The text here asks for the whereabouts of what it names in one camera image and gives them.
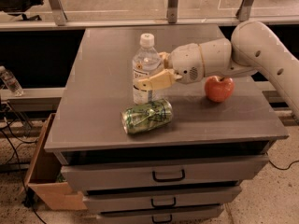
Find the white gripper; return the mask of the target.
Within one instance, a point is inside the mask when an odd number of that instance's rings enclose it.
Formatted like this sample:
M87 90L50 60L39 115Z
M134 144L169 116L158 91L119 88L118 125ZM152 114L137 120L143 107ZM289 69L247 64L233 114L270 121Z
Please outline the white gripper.
M163 71L135 80L135 86L143 91L157 91L171 87L174 83L190 84L204 77L204 65L199 45L191 43L174 49L169 56L160 52Z

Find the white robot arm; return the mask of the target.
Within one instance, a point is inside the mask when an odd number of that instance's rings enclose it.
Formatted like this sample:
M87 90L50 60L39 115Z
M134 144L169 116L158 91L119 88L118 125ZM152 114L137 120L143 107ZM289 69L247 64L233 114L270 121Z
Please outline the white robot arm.
M163 54L162 70L136 78L143 91L190 84L205 77L245 77L261 73L299 117L299 61L279 38L259 21L239 23L232 36L202 44L179 46Z

